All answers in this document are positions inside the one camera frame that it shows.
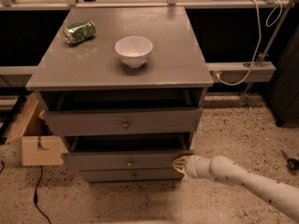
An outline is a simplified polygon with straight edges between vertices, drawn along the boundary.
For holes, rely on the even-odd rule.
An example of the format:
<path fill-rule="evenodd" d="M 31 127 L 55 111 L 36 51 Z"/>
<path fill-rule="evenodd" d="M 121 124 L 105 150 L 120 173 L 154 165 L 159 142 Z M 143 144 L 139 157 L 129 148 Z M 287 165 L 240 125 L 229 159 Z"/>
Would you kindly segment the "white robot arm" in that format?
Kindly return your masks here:
<path fill-rule="evenodd" d="M 224 156 L 205 158 L 188 155 L 173 160 L 173 168 L 193 179 L 238 185 L 279 212 L 299 222 L 299 188 L 257 175 Z"/>

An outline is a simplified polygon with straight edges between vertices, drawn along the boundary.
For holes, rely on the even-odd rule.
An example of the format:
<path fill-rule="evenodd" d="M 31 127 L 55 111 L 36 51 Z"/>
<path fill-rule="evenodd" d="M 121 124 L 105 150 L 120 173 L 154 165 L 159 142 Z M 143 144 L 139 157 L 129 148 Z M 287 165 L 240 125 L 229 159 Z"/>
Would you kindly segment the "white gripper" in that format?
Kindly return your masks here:
<path fill-rule="evenodd" d="M 192 155 L 189 158 L 179 157 L 172 162 L 173 168 L 181 174 L 186 174 L 191 178 L 205 177 L 205 159 L 201 156 Z"/>

